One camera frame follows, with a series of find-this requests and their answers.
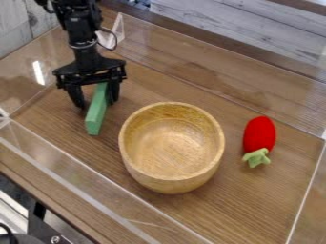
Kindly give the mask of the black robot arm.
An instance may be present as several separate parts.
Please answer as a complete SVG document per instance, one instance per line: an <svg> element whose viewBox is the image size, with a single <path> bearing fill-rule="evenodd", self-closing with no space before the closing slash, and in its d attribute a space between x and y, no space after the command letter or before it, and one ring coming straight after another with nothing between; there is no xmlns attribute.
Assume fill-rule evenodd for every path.
<svg viewBox="0 0 326 244"><path fill-rule="evenodd" d="M107 58L97 51L103 30L100 0L35 0L49 14L55 14L63 30L68 33L68 46L73 61L57 68L52 74L56 86L68 92L73 105L84 109L85 100L81 87L108 84L108 101L115 103L120 96L120 83L125 79L125 61Z"/></svg>

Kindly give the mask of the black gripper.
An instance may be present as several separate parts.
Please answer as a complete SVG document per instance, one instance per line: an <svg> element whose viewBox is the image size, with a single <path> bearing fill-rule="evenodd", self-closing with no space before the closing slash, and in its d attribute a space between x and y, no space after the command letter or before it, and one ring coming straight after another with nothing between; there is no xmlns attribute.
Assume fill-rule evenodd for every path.
<svg viewBox="0 0 326 244"><path fill-rule="evenodd" d="M120 97L120 82L111 81L115 77L123 81L125 76L125 61L103 57L96 46L85 49L73 49L75 60L57 68L52 74L56 77L59 89L68 92L73 105L84 109L85 101L81 87L108 80L107 104L113 105Z"/></svg>

